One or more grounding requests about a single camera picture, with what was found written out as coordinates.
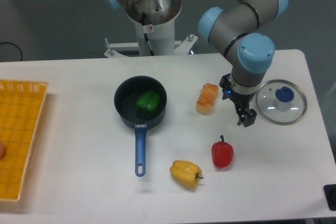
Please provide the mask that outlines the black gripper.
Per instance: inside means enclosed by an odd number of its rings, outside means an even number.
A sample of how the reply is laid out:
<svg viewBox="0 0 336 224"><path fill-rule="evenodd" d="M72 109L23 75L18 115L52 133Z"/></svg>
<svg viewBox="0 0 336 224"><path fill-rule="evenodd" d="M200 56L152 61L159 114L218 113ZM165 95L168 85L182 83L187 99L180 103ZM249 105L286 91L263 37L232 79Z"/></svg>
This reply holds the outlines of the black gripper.
<svg viewBox="0 0 336 224"><path fill-rule="evenodd" d="M249 127L254 124L257 112L249 107L255 92L251 94L240 94L234 90L230 90L229 93L230 100L234 103L236 113L238 114L237 125L244 125L244 127Z"/></svg>

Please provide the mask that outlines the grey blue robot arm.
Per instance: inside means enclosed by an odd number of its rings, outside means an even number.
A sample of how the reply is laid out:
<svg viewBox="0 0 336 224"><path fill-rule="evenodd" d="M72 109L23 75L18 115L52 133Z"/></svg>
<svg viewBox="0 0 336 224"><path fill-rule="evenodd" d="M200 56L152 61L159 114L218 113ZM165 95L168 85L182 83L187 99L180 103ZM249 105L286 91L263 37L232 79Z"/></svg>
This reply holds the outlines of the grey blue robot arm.
<svg viewBox="0 0 336 224"><path fill-rule="evenodd" d="M198 22L199 34L232 66L219 83L223 99L235 105L238 124L253 125L257 116L249 104L272 63L275 46L257 30L281 15L288 0L237 0L229 12L218 7L207 10ZM181 0L106 0L111 8L124 7L133 21L143 56L175 52L175 19Z"/></svg>

